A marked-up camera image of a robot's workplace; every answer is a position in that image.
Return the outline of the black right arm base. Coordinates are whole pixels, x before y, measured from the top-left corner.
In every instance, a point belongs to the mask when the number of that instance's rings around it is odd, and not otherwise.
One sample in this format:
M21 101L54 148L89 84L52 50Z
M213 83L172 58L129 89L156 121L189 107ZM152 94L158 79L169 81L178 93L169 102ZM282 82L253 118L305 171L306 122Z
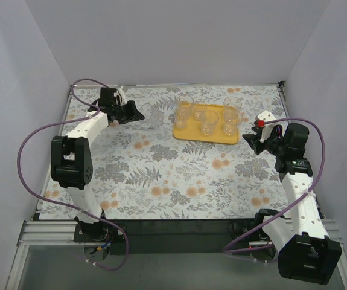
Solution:
M276 263L278 261L278 258L276 257L275 253L269 253L269 248L274 248L273 242L270 240L269 236L263 231L263 227L267 224L269 224L271 220L262 221L260 224L254 226L244 234L236 237L233 239L229 244L227 244L222 252L226 254L236 254L236 253L245 253L245 252L252 252L252 251L262 251L264 250L268 258L265 258L264 260L258 260L261 263ZM248 243L248 248L235 248L235 246L238 243Z

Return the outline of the clear large glass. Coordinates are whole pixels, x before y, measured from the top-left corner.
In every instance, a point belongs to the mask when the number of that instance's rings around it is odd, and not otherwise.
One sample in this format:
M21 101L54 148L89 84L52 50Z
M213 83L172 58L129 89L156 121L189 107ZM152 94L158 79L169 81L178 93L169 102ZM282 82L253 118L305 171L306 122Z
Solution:
M186 120L193 112L194 100L190 95L181 95L176 99L176 117Z

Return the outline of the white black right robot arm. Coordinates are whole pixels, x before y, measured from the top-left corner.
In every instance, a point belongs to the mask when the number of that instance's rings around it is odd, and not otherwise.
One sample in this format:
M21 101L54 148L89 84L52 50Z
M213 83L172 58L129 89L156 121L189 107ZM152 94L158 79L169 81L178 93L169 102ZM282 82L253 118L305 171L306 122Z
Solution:
M342 255L339 242L331 240L316 204L313 170L304 157L309 130L302 124L266 124L257 120L253 134L243 138L259 155L268 151L276 158L275 169L286 192L292 227L282 214L261 213L263 232L278 252L278 270L283 278L326 285Z

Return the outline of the clear small glass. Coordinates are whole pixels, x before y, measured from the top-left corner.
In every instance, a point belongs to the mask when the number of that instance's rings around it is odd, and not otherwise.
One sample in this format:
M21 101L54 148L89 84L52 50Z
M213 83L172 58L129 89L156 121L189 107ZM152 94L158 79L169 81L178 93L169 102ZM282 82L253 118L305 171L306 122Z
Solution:
M200 120L201 115L207 110L207 105L204 103L195 103L193 107L193 114L196 120Z
M191 111L187 109L177 109L175 113L174 124L178 129L186 128L187 121L189 116L191 115Z

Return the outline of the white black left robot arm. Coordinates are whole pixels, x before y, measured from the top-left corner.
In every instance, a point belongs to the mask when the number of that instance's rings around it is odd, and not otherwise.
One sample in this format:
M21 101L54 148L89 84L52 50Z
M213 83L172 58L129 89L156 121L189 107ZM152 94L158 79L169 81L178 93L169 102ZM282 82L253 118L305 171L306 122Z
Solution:
M78 220L92 224L103 216L103 210L91 187L94 167L90 145L114 121L127 124L143 121L145 116L133 100L126 100L122 88L100 89L84 120L63 136L51 141L51 178L64 188L77 207Z

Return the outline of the clear tall glass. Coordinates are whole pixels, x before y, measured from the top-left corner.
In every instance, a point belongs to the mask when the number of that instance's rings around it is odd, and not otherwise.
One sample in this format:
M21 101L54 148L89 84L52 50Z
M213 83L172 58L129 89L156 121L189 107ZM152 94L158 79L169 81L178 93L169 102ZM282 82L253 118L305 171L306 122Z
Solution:
M146 129L157 129L164 120L164 113L150 103L143 104L139 111L144 116L142 127Z

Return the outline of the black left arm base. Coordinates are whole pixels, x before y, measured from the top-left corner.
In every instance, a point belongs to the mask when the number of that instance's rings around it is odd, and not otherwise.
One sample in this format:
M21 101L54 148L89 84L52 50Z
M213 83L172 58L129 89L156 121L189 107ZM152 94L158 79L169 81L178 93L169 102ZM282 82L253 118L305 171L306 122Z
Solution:
M125 255L127 251L124 233L101 221L77 221L73 242L84 244L83 254L93 262L102 262L110 255Z

